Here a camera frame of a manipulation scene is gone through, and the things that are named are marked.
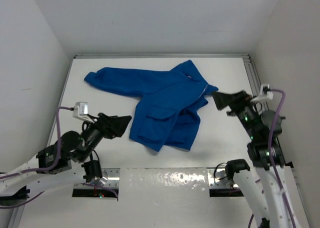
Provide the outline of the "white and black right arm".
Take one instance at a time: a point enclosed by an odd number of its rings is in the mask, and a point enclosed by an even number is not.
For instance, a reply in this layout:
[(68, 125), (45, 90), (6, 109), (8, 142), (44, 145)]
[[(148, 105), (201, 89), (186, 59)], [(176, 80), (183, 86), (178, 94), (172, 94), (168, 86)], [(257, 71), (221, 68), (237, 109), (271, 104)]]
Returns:
[(259, 228), (299, 228), (288, 195), (285, 178), (285, 158), (278, 144), (282, 133), (280, 111), (286, 98), (284, 91), (263, 85), (257, 96), (244, 90), (237, 93), (215, 91), (212, 97), (216, 108), (226, 107), (229, 117), (237, 117), (250, 138), (247, 153), (259, 177), (259, 189), (249, 164), (244, 159), (225, 164), (224, 179), (238, 185)]

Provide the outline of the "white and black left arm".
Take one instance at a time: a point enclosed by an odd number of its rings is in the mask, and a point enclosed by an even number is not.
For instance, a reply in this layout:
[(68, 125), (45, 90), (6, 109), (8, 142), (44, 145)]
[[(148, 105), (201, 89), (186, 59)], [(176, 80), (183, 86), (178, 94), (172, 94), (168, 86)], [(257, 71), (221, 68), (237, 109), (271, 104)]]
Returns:
[(81, 132), (70, 130), (64, 134), (57, 130), (57, 141), (39, 151), (34, 157), (14, 170), (0, 176), (0, 208), (14, 209), (39, 197), (46, 190), (67, 185), (81, 184), (103, 188), (104, 177), (100, 160), (93, 158), (95, 148), (103, 139), (120, 138), (132, 117), (107, 116), (99, 113), (73, 114), (82, 121)]

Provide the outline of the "blue zip-up jacket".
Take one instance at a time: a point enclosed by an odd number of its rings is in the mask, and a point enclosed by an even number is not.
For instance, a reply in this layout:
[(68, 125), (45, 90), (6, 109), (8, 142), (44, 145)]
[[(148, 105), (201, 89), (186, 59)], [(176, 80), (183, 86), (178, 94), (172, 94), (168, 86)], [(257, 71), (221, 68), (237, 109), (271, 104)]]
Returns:
[(104, 67), (84, 81), (104, 92), (139, 98), (129, 138), (156, 152), (163, 146), (189, 151), (201, 123), (198, 110), (219, 90), (191, 60), (169, 71)]

